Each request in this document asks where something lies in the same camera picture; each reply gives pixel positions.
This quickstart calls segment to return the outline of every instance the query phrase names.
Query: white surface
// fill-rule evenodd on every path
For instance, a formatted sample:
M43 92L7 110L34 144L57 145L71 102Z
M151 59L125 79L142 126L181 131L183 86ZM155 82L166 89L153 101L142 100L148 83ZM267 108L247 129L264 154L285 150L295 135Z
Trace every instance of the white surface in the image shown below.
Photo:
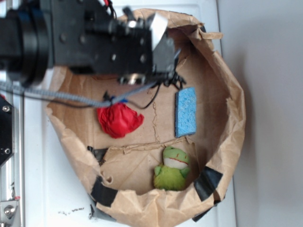
M214 0L153 1L146 5L143 1L133 1L133 9L150 7L193 14L206 24L208 31L218 31L217 9ZM130 4L121 1L119 4ZM49 73L42 84L49 84ZM26 226L113 226L123 225L96 218L89 219L90 200L83 186L72 170L54 129L44 113L45 103L25 100L25 184L26 184ZM233 185L226 199L213 208L202 220L189 220L181 227L235 227Z
M303 1L218 0L223 57L245 95L238 227L303 226Z

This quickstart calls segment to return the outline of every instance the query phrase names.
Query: green stuffed toy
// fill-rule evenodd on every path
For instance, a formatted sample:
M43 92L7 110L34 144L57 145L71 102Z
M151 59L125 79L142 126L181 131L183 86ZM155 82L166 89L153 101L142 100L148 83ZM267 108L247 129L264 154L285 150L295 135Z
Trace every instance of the green stuffed toy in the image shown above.
M163 151L163 163L155 167L154 186L172 191L183 190L190 170L188 155L180 149L167 147Z

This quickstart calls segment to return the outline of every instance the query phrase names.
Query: black tape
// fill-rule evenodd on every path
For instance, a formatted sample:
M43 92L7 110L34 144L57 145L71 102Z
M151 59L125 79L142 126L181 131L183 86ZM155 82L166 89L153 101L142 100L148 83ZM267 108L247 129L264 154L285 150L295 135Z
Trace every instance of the black tape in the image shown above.
M220 203L220 202L221 202L221 201L215 200L215 201L214 201L214 207L216 207L216 206L218 205L218 203ZM196 215L194 218L192 218L192 220L193 220L194 222L197 222L198 220L200 220L201 218L203 218L204 215L207 214L212 208L208 209L207 211L205 211L205 212L203 212L203 213L201 213L201 214Z
M107 148L104 149L94 149L93 147L88 146L87 150L89 150L91 153L93 153L93 155L95 156L96 160L99 163L102 163L103 157L107 152Z
M200 29L201 29L202 32L206 33L205 26L200 27Z
M201 218L203 218L203 216L204 216L205 214L207 214L208 211L210 211L210 210L211 210L211 208L208 209L207 211L201 213L201 214L196 215L194 218L192 218L193 221L194 221L194 222L197 222L198 220L200 220Z
M194 181L194 186L201 201L206 200L213 194L222 176L223 174L207 166L203 169L200 176Z
M89 219L92 219L93 217L95 217L95 218L103 219L103 220L106 220L106 221L117 222L116 219L114 219L113 217L111 217L107 213L99 210L96 207L96 202L95 201L93 201L91 198L90 198L90 200L93 203L93 205L92 204L90 205Z
M100 204L110 207L114 202L118 191L102 184L102 177L98 176L94 184L91 196Z

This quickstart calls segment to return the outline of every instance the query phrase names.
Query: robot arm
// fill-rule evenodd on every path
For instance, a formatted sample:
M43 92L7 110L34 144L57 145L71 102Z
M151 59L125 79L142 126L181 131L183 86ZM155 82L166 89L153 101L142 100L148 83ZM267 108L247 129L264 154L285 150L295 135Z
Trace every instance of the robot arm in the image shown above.
M153 25L159 15L135 20L129 8L127 21L117 20L107 11L109 2L24 1L0 18L0 69L25 87L40 83L55 65L76 74L115 74L120 83L180 81L167 22ZM155 30L163 25L155 44Z

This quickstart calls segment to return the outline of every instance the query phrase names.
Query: gray cable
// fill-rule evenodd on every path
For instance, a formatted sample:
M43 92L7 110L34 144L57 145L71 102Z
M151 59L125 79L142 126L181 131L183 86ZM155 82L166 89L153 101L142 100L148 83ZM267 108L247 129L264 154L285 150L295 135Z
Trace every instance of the gray cable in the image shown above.
M85 98L83 96L73 95L73 94L66 93L66 92L55 92L55 91L35 89L35 88L25 88L25 87L21 87L21 86L17 86L17 85L7 83L5 81L0 81L0 89L2 89L2 90L8 90L10 92L16 92L17 91L17 92L19 92L19 94L30 93L30 94L34 94L34 95L54 97L54 98L58 98L58 99L65 99L65 100L70 100L70 101L74 101L74 102L85 103L85 104L88 104L88 105L93 106L93 107L108 107L112 104L115 104L115 103L118 103L118 102L122 101L123 99L125 99L128 96L132 96L132 95L135 95L137 93L140 93L140 92L142 92L144 90L147 90L147 89L149 89L149 88L151 88L155 85L156 85L156 82L152 82L150 84L144 85L140 88L134 89L134 90L129 91L129 92L127 92L125 94L122 94L120 96L117 96L111 102L110 101L100 102L100 101Z

